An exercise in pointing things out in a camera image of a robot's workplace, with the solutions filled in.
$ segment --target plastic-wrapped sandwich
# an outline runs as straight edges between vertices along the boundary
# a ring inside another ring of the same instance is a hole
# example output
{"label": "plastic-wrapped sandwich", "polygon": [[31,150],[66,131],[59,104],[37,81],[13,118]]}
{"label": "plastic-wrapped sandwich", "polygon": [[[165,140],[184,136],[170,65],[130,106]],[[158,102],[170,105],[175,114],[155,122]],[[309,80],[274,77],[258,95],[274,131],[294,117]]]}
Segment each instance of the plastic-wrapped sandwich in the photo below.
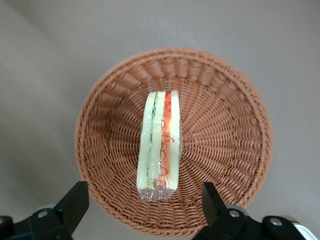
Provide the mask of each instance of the plastic-wrapped sandwich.
{"label": "plastic-wrapped sandwich", "polygon": [[178,188],[182,151],[178,91],[150,92],[144,108],[136,187],[142,199],[168,199]]}

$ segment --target woven basket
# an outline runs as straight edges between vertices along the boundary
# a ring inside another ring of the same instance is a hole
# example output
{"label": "woven basket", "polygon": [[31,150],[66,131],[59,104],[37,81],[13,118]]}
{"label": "woven basket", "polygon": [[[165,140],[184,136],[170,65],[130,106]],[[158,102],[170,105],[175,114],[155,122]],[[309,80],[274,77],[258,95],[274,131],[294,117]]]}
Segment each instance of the woven basket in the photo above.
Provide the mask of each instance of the woven basket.
{"label": "woven basket", "polygon": [[[147,95],[178,90],[183,151],[178,190],[141,200],[136,187]],[[272,153],[267,111],[245,75],[194,49],[160,48],[108,71],[80,111],[75,151],[82,178],[100,206],[128,227],[163,237],[195,235],[206,220],[203,182],[226,204],[246,207],[266,177]]]}

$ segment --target tomato slice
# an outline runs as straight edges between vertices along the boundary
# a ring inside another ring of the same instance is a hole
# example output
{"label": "tomato slice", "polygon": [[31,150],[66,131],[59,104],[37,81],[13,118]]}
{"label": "tomato slice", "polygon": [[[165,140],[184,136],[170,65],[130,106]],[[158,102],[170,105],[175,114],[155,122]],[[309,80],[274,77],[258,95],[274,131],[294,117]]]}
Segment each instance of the tomato slice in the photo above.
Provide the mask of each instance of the tomato slice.
{"label": "tomato slice", "polygon": [[161,139],[161,151],[160,151],[160,174],[159,185],[166,187],[168,183],[168,177],[170,172],[170,141],[174,139],[170,138],[171,130],[171,91],[165,93],[164,98],[164,110],[162,120],[162,139]]}

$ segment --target black robotic claw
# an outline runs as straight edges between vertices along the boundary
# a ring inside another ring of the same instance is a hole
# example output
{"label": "black robotic claw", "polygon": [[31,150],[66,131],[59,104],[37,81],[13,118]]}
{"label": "black robotic claw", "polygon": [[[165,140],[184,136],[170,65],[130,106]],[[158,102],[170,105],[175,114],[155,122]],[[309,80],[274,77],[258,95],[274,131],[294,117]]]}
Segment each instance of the black robotic claw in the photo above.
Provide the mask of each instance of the black robotic claw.
{"label": "black robotic claw", "polygon": [[11,217],[0,216],[0,240],[72,240],[88,207],[88,183],[79,181],[53,209],[41,209],[14,224]]}
{"label": "black robotic claw", "polygon": [[286,218],[266,216],[260,223],[238,207],[227,208],[211,182],[203,184],[202,208],[208,226],[193,240],[304,240]]}

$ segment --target gray floor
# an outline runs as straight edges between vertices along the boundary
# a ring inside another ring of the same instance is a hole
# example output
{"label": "gray floor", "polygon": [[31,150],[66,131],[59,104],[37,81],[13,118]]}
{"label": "gray floor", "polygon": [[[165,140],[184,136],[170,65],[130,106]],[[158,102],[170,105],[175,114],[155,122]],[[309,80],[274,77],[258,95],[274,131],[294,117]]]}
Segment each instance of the gray floor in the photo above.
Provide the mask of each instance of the gray floor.
{"label": "gray floor", "polygon": [[[157,47],[209,51],[244,72],[268,109],[272,163],[247,208],[320,237],[320,1],[0,1],[0,215],[16,221],[80,180],[78,112],[98,78]],[[77,240],[159,239],[91,199]]]}

